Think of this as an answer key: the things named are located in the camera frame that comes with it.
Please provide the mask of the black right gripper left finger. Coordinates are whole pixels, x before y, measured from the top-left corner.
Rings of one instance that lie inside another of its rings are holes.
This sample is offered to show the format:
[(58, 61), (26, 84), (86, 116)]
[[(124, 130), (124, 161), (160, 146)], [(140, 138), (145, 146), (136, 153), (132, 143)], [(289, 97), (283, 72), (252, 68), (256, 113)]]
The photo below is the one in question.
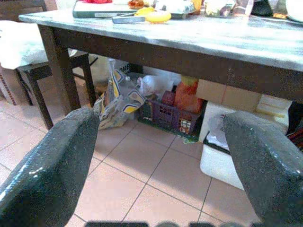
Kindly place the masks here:
[(99, 116), (70, 112), (18, 163), (0, 185), (0, 227), (64, 227), (89, 174)]

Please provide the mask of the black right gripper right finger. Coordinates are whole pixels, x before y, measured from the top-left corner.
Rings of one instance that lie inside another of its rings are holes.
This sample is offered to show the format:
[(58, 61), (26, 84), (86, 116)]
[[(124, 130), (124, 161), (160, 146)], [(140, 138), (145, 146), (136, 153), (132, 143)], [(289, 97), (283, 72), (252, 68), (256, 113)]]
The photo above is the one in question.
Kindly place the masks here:
[(267, 119), (224, 117), (229, 152), (244, 191), (266, 227), (303, 227), (303, 152)]

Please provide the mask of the white storage box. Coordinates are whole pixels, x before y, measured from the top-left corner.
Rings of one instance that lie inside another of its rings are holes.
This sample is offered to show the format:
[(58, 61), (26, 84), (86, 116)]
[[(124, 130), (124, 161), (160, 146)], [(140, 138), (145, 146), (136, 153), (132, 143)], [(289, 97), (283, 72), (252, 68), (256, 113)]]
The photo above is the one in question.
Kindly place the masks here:
[(237, 112), (223, 105), (207, 103), (199, 135), (199, 140), (203, 143), (200, 169), (208, 176), (243, 190), (223, 127), (225, 116)]

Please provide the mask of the beige cardboard box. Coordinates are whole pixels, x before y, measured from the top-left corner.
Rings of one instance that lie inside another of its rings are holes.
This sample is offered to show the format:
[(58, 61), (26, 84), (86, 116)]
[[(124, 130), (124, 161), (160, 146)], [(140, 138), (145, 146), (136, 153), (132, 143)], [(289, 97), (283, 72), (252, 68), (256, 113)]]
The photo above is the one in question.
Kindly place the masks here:
[(261, 94), (200, 79), (196, 96), (203, 100), (248, 112), (255, 111)]

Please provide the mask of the cardboard box with red print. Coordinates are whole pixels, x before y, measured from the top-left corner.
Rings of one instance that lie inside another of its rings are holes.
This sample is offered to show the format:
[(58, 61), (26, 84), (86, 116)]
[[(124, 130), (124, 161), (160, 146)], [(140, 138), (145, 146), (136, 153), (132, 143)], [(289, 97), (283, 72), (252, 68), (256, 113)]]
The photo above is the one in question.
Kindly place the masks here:
[(15, 70), (5, 69), (0, 65), (0, 91), (11, 105), (20, 105), (26, 98), (18, 81)]

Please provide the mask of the dark wooden chair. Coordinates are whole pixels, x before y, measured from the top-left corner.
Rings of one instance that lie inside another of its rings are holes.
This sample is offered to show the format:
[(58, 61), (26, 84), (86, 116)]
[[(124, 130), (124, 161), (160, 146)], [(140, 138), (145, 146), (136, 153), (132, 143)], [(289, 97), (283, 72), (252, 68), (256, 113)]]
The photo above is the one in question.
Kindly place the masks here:
[[(26, 9), (34, 8), (47, 11), (45, 0), (0, 0), (0, 13), (4, 14), (3, 16), (0, 16), (0, 20), (12, 19), (13, 21), (18, 22), (19, 15), (23, 14)], [(90, 67), (96, 62), (97, 58), (90, 63), (89, 54), (79, 51), (75, 56), (71, 57), (70, 60), (73, 68), (80, 67), (82, 69), (83, 76), (77, 73), (74, 73), (74, 76), (85, 81), (90, 105), (93, 106), (97, 98)], [(15, 69), (15, 73), (17, 74), (17, 80), (21, 85), (21, 89), (27, 98), (27, 102), (29, 105), (33, 104), (29, 95), (29, 93), (32, 93), (37, 101), (39, 112), (46, 128), (51, 129), (53, 127), (53, 121), (38, 85), (39, 80), (52, 75), (49, 64), (46, 62), (21, 66)]]

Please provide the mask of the yellow and white plastic bag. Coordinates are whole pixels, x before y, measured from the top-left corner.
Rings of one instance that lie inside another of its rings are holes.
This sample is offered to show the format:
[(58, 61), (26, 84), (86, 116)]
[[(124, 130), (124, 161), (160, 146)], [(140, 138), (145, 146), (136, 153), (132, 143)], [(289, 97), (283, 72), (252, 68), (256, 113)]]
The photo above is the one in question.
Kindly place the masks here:
[(106, 92), (93, 106), (100, 119), (98, 129), (123, 126), (129, 115), (137, 111), (145, 100), (146, 98), (129, 76), (119, 70), (113, 70)]

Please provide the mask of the orange bag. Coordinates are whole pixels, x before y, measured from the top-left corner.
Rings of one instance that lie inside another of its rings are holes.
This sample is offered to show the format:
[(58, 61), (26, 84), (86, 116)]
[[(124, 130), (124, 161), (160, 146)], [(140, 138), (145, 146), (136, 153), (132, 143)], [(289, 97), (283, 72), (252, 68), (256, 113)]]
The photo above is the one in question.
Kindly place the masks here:
[(203, 99), (196, 96), (198, 79), (181, 75), (177, 85), (174, 106), (182, 111), (197, 114), (200, 112)]

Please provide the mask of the purple plastic basket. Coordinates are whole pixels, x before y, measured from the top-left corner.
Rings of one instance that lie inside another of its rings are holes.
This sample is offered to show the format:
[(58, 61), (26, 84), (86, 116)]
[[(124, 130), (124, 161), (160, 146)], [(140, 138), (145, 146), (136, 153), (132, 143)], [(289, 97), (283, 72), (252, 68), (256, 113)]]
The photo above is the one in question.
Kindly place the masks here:
[(156, 100), (147, 100), (138, 110), (138, 121), (197, 142), (204, 111), (202, 108), (199, 113), (191, 113)]

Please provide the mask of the dark red box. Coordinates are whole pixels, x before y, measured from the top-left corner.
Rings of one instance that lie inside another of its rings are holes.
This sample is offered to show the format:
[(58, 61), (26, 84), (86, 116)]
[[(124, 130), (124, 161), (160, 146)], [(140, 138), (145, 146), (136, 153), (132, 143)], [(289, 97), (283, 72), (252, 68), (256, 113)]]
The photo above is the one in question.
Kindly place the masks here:
[(172, 91), (165, 91), (162, 96), (161, 102), (163, 104), (173, 106), (175, 102), (175, 93)]

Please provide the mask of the white chair cushion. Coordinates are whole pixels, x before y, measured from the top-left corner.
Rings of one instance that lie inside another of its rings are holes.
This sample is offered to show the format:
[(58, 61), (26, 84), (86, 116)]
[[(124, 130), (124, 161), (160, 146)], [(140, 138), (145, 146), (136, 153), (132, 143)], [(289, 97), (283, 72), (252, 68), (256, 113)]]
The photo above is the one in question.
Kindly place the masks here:
[(0, 20), (0, 65), (14, 70), (21, 66), (47, 62), (38, 25)]

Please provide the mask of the dark wooden marble-top table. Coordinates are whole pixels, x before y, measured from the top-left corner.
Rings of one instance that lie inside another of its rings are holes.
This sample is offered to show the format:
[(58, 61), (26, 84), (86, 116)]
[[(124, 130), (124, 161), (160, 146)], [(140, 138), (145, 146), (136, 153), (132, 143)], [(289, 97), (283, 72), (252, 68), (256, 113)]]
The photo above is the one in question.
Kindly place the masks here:
[(164, 24), (19, 16), (38, 25), (64, 112), (81, 107), (68, 49), (303, 103), (303, 25), (260, 17), (193, 16)]

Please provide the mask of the white plate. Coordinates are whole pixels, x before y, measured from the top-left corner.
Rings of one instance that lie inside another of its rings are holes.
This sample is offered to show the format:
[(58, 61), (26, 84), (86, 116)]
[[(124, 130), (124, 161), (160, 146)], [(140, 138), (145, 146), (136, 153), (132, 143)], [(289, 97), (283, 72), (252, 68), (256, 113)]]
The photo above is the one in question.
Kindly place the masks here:
[(303, 23), (303, 0), (286, 0), (288, 17), (294, 21)]

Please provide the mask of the yellow lidded container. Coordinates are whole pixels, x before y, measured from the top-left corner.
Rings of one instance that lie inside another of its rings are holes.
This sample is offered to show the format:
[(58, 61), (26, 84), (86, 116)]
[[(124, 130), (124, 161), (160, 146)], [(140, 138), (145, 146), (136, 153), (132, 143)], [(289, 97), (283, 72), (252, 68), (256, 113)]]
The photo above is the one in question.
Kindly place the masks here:
[(171, 19), (171, 14), (167, 11), (156, 11), (153, 7), (142, 8), (135, 12), (135, 16), (144, 17), (150, 23), (164, 23)]

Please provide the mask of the grey-handled knife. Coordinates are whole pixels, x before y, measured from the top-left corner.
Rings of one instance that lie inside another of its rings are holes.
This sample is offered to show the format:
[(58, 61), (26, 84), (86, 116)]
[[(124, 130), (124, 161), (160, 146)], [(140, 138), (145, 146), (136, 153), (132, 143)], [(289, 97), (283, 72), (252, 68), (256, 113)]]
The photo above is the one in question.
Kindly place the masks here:
[(138, 23), (144, 21), (145, 21), (145, 17), (140, 17), (140, 16), (126, 16), (126, 17), (112, 18), (112, 22), (114, 24), (130, 24), (130, 23)]

